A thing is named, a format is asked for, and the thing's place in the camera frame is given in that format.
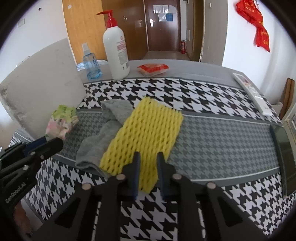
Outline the yellow foam net sleeve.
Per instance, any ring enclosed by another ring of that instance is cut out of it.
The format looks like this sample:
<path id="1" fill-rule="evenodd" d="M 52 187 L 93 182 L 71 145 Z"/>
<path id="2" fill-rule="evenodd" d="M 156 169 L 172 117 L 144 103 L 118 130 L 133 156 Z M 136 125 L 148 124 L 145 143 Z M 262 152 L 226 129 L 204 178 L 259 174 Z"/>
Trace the yellow foam net sleeve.
<path id="1" fill-rule="evenodd" d="M 167 159 L 179 134 L 183 115 L 179 110 L 143 98 L 110 142 L 99 167 L 115 176 L 140 153 L 139 190 L 150 193 L 158 181 L 157 154 Z"/>

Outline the green floral cloth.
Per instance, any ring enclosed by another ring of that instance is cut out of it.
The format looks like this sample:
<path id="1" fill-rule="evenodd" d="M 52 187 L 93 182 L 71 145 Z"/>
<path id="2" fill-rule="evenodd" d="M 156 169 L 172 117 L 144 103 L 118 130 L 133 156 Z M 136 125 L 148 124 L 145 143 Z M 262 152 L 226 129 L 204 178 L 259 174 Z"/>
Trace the green floral cloth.
<path id="1" fill-rule="evenodd" d="M 79 118 L 76 114 L 75 107 L 59 105 L 58 108 L 52 113 L 46 127 L 46 140 L 49 141 L 54 138 L 66 140 L 67 135 L 71 132 L 78 121 Z"/>

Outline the grey sock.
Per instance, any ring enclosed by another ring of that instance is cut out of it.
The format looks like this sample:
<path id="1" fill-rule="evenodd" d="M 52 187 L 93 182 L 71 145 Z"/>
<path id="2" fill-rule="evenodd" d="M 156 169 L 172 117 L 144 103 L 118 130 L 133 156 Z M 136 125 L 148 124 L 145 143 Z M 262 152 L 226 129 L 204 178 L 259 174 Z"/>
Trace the grey sock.
<path id="1" fill-rule="evenodd" d="M 102 117 L 106 120 L 96 136 L 87 137 L 82 141 L 77 154 L 75 167 L 80 170 L 95 170 L 101 177 L 111 175 L 99 168 L 100 160 L 115 138 L 117 132 L 131 115 L 133 107 L 128 100 L 112 99 L 103 101 Z"/>

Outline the white foam box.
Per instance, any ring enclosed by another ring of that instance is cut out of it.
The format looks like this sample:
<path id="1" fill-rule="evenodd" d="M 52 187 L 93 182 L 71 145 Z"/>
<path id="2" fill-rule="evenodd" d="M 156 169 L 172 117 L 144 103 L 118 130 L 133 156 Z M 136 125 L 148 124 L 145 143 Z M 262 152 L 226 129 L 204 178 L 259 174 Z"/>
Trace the white foam box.
<path id="1" fill-rule="evenodd" d="M 60 105 L 77 108 L 86 97 L 67 39 L 30 56 L 1 82 L 1 103 L 32 138 L 45 135 Z"/>

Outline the houndstooth tablecloth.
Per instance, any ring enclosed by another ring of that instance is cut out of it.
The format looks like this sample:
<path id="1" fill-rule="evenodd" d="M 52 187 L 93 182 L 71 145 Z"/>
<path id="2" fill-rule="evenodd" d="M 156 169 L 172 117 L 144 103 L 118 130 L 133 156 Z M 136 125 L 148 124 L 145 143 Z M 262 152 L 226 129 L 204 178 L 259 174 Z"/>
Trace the houndstooth tablecloth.
<path id="1" fill-rule="evenodd" d="M 169 162 L 192 181 L 221 186 L 266 235 L 285 220 L 295 195 L 282 196 L 276 149 L 269 127 L 280 119 L 262 116 L 246 92 L 234 80 L 232 69 L 182 60 L 165 60 L 169 69 L 152 78 L 143 77 L 131 62 L 129 76 L 111 78 L 103 66 L 99 80 L 84 81 L 86 98 L 78 108 L 79 123 L 61 153 L 42 163 L 37 185 L 25 202 L 46 221 L 74 193 L 77 185 L 104 183 L 95 171 L 75 168 L 81 142 L 98 135 L 104 120 L 101 102 L 128 100 L 136 106 L 151 97 L 182 111 L 184 119 Z"/>

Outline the black smartphone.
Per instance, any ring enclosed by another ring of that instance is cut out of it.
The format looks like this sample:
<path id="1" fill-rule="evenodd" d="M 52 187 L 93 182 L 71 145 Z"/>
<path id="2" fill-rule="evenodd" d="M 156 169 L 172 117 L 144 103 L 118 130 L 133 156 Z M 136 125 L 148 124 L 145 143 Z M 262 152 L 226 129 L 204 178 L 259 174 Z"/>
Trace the black smartphone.
<path id="1" fill-rule="evenodd" d="M 288 197 L 295 192 L 295 159 L 284 127 L 270 125 L 269 130 L 275 145 L 280 167 L 282 195 Z"/>

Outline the light blue bedding bundle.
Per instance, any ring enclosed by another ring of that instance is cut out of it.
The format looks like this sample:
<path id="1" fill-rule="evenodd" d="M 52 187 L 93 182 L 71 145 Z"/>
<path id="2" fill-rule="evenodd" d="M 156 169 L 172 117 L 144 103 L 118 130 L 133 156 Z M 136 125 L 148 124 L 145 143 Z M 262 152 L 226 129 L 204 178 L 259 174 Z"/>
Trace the light blue bedding bundle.
<path id="1" fill-rule="evenodd" d="M 97 64 L 92 63 L 90 61 L 86 62 L 86 65 L 87 66 L 90 66 L 90 67 L 93 67 L 93 66 L 101 66 L 101 65 L 106 65 L 106 64 L 108 64 L 108 61 L 106 61 L 106 60 L 97 60 Z M 77 67 L 77 70 L 78 71 L 84 70 L 85 69 L 84 62 L 79 63 L 76 67 Z"/>

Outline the blue spray bottle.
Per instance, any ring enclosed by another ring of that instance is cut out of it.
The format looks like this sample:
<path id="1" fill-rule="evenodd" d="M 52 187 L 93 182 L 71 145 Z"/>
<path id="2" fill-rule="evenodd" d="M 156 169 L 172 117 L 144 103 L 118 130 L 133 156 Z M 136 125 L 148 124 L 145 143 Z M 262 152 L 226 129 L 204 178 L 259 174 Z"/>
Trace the blue spray bottle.
<path id="1" fill-rule="evenodd" d="M 98 79 L 102 75 L 102 72 L 95 54 L 90 51 L 87 43 L 82 44 L 82 50 L 84 54 L 83 65 L 86 70 L 88 80 Z"/>

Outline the white remote control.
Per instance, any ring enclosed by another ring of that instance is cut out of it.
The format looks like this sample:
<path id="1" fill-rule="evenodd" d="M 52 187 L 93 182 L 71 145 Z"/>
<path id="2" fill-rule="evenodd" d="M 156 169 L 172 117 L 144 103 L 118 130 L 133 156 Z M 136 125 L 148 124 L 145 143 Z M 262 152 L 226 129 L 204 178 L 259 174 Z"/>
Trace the white remote control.
<path id="1" fill-rule="evenodd" d="M 241 74 L 232 73 L 232 75 L 237 83 L 244 89 L 247 95 L 254 102 L 260 114 L 262 114 L 263 116 L 272 116 L 273 113 L 270 107 L 267 105 L 262 95 L 253 87 L 251 82 Z"/>

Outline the white pump bottle red top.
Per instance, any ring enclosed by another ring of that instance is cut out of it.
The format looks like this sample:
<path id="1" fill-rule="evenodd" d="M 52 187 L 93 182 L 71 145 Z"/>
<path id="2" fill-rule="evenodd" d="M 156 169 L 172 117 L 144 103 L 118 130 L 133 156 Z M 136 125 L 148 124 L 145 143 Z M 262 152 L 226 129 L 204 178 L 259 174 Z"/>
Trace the white pump bottle red top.
<path id="1" fill-rule="evenodd" d="M 122 80 L 130 73 L 124 32 L 113 17 L 113 10 L 101 11 L 97 15 L 107 15 L 103 45 L 112 78 Z"/>

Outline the wooden wardrobe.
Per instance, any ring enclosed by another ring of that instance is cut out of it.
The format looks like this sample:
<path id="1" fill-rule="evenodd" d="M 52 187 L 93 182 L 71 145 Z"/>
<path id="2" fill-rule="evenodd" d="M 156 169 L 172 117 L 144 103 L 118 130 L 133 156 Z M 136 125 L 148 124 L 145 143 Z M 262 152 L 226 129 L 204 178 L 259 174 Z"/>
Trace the wooden wardrobe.
<path id="1" fill-rule="evenodd" d="M 111 9 L 125 34 L 129 60 L 142 59 L 148 52 L 144 1 L 62 1 L 62 7 L 68 40 L 77 64 L 84 56 L 83 43 L 88 44 L 97 59 L 107 59 L 103 45 L 107 15 L 98 13 Z"/>

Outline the red snack packet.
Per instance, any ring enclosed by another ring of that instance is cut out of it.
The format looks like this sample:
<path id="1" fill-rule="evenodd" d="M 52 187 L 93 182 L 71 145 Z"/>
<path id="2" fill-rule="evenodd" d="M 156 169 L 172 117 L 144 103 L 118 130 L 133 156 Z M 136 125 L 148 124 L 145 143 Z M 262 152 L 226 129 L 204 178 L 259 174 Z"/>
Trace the red snack packet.
<path id="1" fill-rule="evenodd" d="M 152 77 L 167 72 L 169 66 L 166 64 L 147 63 L 138 66 L 137 70 L 145 77 Z"/>

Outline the red fire extinguisher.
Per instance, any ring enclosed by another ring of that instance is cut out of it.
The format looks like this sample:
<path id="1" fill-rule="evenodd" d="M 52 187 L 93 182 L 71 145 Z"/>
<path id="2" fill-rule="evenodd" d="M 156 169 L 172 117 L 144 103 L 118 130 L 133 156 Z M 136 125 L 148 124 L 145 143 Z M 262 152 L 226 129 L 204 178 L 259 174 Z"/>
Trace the red fire extinguisher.
<path id="1" fill-rule="evenodd" d="M 180 53 L 181 54 L 186 54 L 186 40 L 182 40 L 181 41 L 181 45 L 180 45 Z"/>

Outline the dark brown entrance door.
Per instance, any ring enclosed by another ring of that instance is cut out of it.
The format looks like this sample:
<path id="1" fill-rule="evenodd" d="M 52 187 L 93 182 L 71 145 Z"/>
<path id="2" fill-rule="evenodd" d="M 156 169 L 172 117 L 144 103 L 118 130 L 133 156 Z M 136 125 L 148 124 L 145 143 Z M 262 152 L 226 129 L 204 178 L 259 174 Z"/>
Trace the dark brown entrance door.
<path id="1" fill-rule="evenodd" d="M 180 1 L 145 1 L 150 51 L 179 51 L 181 41 Z"/>

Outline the red hanging banner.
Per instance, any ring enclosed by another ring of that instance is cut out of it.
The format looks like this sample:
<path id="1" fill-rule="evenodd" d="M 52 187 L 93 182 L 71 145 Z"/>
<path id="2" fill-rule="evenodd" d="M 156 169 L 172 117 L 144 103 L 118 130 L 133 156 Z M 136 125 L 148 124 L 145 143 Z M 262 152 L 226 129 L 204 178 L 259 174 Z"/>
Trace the red hanging banner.
<path id="1" fill-rule="evenodd" d="M 263 16 L 254 1 L 241 0 L 235 5 L 237 13 L 256 28 L 255 45 L 270 52 L 269 34 L 263 25 Z"/>

